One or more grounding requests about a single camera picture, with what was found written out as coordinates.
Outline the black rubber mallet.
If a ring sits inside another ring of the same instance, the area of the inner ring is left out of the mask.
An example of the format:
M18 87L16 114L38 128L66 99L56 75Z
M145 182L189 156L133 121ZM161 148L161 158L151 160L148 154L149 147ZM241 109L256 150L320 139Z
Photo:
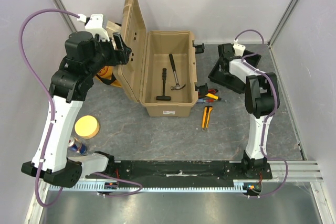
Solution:
M165 85L166 85L166 68L162 69L162 82L163 82L163 87L162 87L162 95L158 95L156 97L157 101L170 101L171 97L165 94Z

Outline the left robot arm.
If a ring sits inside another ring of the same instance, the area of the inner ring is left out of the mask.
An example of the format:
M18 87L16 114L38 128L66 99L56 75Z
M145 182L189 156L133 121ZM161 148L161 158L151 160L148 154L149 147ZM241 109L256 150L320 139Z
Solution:
M21 171L58 187L71 188L80 178L98 172L104 178L115 174L109 154L97 151L89 156L68 158L67 149L75 119L93 79L105 66L125 65L132 52L120 33L108 39L80 31L65 41L66 56L53 74L47 95L49 112L38 150Z

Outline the blue red screwdriver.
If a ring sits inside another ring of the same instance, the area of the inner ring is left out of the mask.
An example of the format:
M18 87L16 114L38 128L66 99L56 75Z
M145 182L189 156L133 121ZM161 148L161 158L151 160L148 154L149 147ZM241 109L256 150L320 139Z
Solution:
M212 103L214 102L213 99L198 99L197 103L201 104L201 103Z

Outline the black toolbox tray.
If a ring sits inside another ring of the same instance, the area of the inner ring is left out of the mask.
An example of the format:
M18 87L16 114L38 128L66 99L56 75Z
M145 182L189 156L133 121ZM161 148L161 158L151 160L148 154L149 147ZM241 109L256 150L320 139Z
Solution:
M235 91L236 93L244 93L246 90L246 85L244 81L246 80L245 77L243 77L243 80L239 79L237 76L234 76L233 74L229 73L223 73L220 70L219 66L219 59L215 66L212 68L210 74L208 75L210 81L219 84L221 86L227 87L230 90Z

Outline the tan plastic toolbox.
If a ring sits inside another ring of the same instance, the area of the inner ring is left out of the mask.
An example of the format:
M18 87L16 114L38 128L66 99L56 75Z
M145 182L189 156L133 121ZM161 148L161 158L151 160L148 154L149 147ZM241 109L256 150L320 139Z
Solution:
M195 44L189 30L147 31L138 0L125 0L121 24L123 42L132 49L126 65L114 67L113 74L127 97L146 108L151 117L188 117L197 102L196 54L204 45ZM175 86L169 54L173 55L181 90ZM162 69L166 68L165 94L170 101L157 101L162 95Z

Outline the red black pliers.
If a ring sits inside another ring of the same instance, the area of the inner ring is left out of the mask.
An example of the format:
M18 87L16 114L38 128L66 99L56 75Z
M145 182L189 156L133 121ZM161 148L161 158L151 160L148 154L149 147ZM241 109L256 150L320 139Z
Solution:
M212 95L215 95L217 92L218 92L218 89L208 89L208 93L210 93ZM198 92L198 98L199 99L204 98L204 97L205 97L204 94L201 94L200 92Z

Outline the yellow handled pliers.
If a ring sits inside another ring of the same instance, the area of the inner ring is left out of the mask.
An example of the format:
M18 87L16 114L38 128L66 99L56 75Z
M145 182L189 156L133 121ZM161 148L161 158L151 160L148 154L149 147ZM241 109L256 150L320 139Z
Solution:
M208 102L227 102L225 99L215 95L215 94L212 94L212 93L208 93L205 95L205 99L208 101Z

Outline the yellow black utility knife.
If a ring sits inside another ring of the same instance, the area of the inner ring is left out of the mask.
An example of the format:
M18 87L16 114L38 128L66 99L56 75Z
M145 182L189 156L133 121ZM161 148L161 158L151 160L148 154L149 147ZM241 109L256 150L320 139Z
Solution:
M205 106L204 110L203 110L203 117L202 117L202 130L207 130L208 129L208 125L209 125L209 121L210 121L210 117L211 117L211 112L213 110L213 106Z

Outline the steel claw hammer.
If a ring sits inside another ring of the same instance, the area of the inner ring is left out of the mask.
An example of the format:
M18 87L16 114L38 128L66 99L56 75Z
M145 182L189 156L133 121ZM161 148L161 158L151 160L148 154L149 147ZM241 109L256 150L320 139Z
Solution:
M175 82L176 82L175 86L171 86L171 90L181 90L186 86L186 84L181 86L179 81L178 81L176 66L175 66L175 62L174 62L174 58L173 58L172 54L169 54L169 59L170 59L171 67L172 67L172 70L173 70L174 79L175 79Z

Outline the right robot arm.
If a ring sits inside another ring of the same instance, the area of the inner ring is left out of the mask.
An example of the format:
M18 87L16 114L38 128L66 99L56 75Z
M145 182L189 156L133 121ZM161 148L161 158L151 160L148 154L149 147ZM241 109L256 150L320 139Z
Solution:
M219 84L244 95L245 109L249 114L249 137L238 165L248 179L266 172L267 136L270 122L280 105L277 76L257 68L261 55L234 43L218 46Z

